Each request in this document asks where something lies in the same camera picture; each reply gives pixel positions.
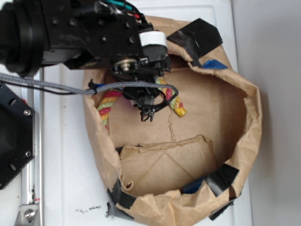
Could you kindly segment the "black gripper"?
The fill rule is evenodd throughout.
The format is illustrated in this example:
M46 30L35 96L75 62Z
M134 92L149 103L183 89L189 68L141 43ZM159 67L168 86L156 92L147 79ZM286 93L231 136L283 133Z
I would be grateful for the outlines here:
M143 57L123 59L114 64L112 71L119 81L147 82L149 86L127 85L121 91L126 99L134 102L141 111L141 121L153 120L154 113L162 110L174 100L174 89L158 81L164 72L170 71L166 35L161 31L139 34Z

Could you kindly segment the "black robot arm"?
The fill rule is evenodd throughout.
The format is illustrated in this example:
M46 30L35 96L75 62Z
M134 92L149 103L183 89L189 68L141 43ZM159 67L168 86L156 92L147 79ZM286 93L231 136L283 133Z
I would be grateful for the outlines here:
M163 32L125 0L15 0L0 11L0 62L12 73L32 77L46 66L109 69L114 85L89 92L122 92L135 102L141 120L170 105L175 87L159 82L170 69Z

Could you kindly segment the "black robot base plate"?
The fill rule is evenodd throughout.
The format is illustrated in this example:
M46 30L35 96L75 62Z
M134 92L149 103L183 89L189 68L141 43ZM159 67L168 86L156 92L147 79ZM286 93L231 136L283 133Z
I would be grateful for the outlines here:
M0 83L0 188L33 159L34 111L6 84Z

